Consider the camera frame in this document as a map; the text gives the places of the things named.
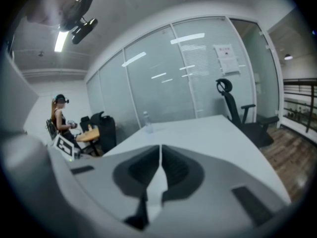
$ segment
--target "ceiling lamp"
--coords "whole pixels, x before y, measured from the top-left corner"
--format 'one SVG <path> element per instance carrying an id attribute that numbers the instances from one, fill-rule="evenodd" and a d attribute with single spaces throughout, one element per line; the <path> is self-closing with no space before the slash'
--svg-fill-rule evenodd
<path id="1" fill-rule="evenodd" d="M 293 57 L 290 54 L 286 54 L 284 59 L 291 60 L 291 59 L 293 59 Z"/>

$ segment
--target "woman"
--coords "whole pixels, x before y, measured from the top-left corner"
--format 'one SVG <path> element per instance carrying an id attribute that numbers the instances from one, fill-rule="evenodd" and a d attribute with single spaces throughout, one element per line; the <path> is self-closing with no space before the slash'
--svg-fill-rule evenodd
<path id="1" fill-rule="evenodd" d="M 62 137 L 66 138 L 68 141 L 72 142 L 74 146 L 78 149 L 81 148 L 76 142 L 73 134 L 69 129 L 77 128 L 77 124 L 66 124 L 66 119 L 63 116 L 62 109 L 65 108 L 66 103 L 69 103 L 69 100 L 66 100 L 65 96 L 62 94 L 58 94 L 52 101 L 52 122 L 57 128 L 58 132 L 62 135 Z"/>

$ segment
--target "glass door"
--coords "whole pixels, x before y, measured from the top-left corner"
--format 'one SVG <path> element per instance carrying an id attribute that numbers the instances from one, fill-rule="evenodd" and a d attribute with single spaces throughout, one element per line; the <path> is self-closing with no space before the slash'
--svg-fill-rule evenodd
<path id="1" fill-rule="evenodd" d="M 275 63 L 259 26 L 232 20 L 248 52 L 257 91 L 257 120 L 278 115 L 279 91 Z"/>

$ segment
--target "water bottle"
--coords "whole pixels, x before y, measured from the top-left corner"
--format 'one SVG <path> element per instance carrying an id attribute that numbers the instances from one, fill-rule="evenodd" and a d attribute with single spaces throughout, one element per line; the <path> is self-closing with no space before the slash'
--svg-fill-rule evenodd
<path id="1" fill-rule="evenodd" d="M 153 126 L 151 124 L 150 116 L 148 112 L 144 111 L 143 115 L 144 115 L 144 122 L 145 122 L 145 131 L 147 133 L 153 133 Z"/>

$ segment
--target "wooden table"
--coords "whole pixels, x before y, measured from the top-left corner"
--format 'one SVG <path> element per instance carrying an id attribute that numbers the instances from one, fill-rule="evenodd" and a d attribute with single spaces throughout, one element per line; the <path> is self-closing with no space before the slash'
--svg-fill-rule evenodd
<path id="1" fill-rule="evenodd" d="M 99 138 L 99 136 L 100 136 L 99 129 L 95 128 L 93 130 L 86 131 L 83 134 L 78 135 L 76 137 L 76 141 L 77 142 L 89 142 L 92 149 L 94 150 L 95 154 L 97 154 L 97 156 L 98 156 L 98 151 L 93 143 L 93 140 Z"/>

